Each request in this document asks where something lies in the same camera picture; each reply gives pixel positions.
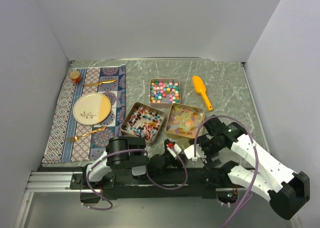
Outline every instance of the plate rim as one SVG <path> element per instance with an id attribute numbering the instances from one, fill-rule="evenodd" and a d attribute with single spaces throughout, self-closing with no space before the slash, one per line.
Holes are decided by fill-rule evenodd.
<path id="1" fill-rule="evenodd" d="M 106 96 L 106 95 L 105 95 L 105 94 L 103 94 L 103 93 L 99 93 L 99 92 L 91 92 L 91 93 L 88 93 L 88 94 L 85 94 L 85 95 L 81 96 L 81 97 L 80 97 L 80 98 L 79 98 L 79 99 L 74 103 L 74 105 L 73 105 L 73 108 L 72 108 L 72 115 L 73 115 L 74 119 L 75 119 L 78 123 L 80 123 L 80 124 L 82 124 L 82 125 L 85 125 L 85 126 L 93 126 L 93 125 L 99 124 L 99 123 L 101 122 L 101 121 L 100 121 L 100 122 L 95 122 L 95 123 L 92 123 L 92 124 L 84 124 L 84 123 L 80 122 L 80 121 L 77 119 L 77 117 L 75 116 L 75 107 L 76 107 L 76 104 L 78 103 L 78 101 L 79 101 L 79 100 L 81 100 L 82 98 L 87 97 L 87 96 L 92 95 L 92 94 L 100 95 L 100 96 L 106 97 L 106 99 L 109 101 L 109 104 L 110 104 L 110 110 L 109 110 L 109 112 L 106 114 L 106 116 L 102 119 L 102 121 L 103 121 L 105 118 L 107 118 L 107 117 L 108 117 L 108 115 L 110 114 L 111 109 L 112 109 L 110 99 L 108 98 L 108 96 Z"/>

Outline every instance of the gold fork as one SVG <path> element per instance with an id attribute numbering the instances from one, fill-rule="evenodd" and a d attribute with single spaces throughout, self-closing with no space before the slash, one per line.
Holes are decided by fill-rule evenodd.
<path id="1" fill-rule="evenodd" d="M 79 140 L 81 137 L 84 137 L 86 135 L 89 135 L 89 134 L 93 134 L 93 133 L 96 133 L 96 132 L 101 132 L 101 131 L 104 131 L 106 129 L 105 126 L 101 126 L 99 129 L 95 129 L 93 131 L 90 131 L 88 133 L 84 133 L 82 135 L 75 135 L 75 136 L 72 136 L 72 137 L 68 137 L 66 138 L 66 142 L 76 142 L 77 140 Z"/>

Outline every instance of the marble countertop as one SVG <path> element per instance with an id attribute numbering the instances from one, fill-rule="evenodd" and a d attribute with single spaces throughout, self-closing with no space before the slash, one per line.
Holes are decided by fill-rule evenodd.
<path id="1" fill-rule="evenodd" d="M 77 60 L 71 68 L 105 67 L 126 65 L 126 113 L 134 103 L 149 105 L 150 80 L 156 78 L 178 79 L 180 81 L 181 103 L 203 108 L 205 117 L 228 115 L 242 121 L 250 130 L 253 138 L 264 148 L 264 140 L 259 127 L 257 114 L 246 78 L 240 62 L 217 62 L 203 59 L 122 59 L 122 60 Z M 213 106 L 208 111 L 200 95 L 195 92 L 192 76 L 202 78 L 206 93 Z M 159 109 L 168 118 L 170 108 Z M 227 125 L 231 122 L 221 119 Z M 163 154 L 164 140 L 167 138 L 164 128 L 153 146 L 147 148 L 150 156 Z M 250 165 L 240 156 L 224 148 L 216 157 L 222 164 L 233 160 L 244 167 Z M 201 161 L 188 167 L 202 167 Z"/>

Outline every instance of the gray table surface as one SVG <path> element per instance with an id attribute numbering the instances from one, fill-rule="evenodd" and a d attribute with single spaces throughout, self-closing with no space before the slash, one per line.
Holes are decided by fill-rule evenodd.
<path id="1" fill-rule="evenodd" d="M 104 67 L 126 64 L 126 110 L 135 102 L 149 103 L 149 82 L 151 78 L 175 78 L 180 80 L 182 103 L 207 111 L 201 96 L 196 94 L 192 76 L 197 75 L 206 85 L 207 95 L 214 107 L 212 114 L 229 115 L 242 121 L 250 130 L 253 138 L 265 147 L 255 107 L 250 96 L 244 71 L 239 62 L 216 62 L 208 60 L 145 59 L 145 60 L 89 60 L 74 61 L 71 68 Z M 162 109 L 168 116 L 170 109 Z M 148 148 L 151 156 L 164 152 L 164 130 L 159 134 L 154 146 Z M 228 149 L 223 149 L 218 158 L 225 163 L 233 160 L 244 167 L 249 164 Z M 53 164 L 53 166 L 79 166 L 84 162 Z M 188 164 L 189 167 L 202 166 Z M 227 219 L 234 209 L 221 207 L 215 199 L 200 197 L 177 198 L 139 198 L 118 199 L 114 209 L 107 212 L 87 210 L 80 206 L 78 193 L 36 193 L 31 203 L 25 227 L 184 227 L 195 226 L 217 228 Z M 100 202 L 99 207 L 106 207 Z M 288 223 L 277 216 L 267 201 L 254 195 L 229 225 L 237 227 L 289 227 Z"/>
<path id="2" fill-rule="evenodd" d="M 150 80 L 156 78 L 178 79 L 180 81 L 181 103 L 205 110 L 205 117 L 228 115 L 242 121 L 250 130 L 253 138 L 265 147 L 255 107 L 250 96 L 244 71 L 240 62 L 218 62 L 203 59 L 122 59 L 122 60 L 77 60 L 70 68 L 88 68 L 126 65 L 126 115 L 134 103 L 149 105 Z M 206 93 L 213 106 L 208 111 L 202 97 L 196 93 L 192 76 L 202 78 Z M 170 108 L 160 109 L 169 116 Z M 222 119 L 226 124 L 231 121 Z M 149 156 L 163 154 L 164 140 L 167 139 L 164 128 L 153 146 L 147 148 Z M 232 160 L 244 167 L 250 165 L 240 156 L 224 148 L 217 159 L 222 165 Z M 45 167 L 77 167 L 88 162 L 68 162 L 44 164 Z M 188 167 L 202 167 L 198 163 L 188 163 Z"/>

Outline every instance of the gold knife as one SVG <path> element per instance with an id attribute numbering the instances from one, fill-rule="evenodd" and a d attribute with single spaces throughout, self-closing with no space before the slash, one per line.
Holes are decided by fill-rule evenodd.
<path id="1" fill-rule="evenodd" d="M 111 79 L 111 80 L 107 80 L 107 81 L 100 81 L 100 82 L 95 82 L 95 83 L 90 83 L 90 84 L 83 84 L 83 87 L 93 87 L 93 86 L 100 86 L 102 84 L 109 84 L 109 83 L 113 83 L 116 82 L 118 79 Z"/>

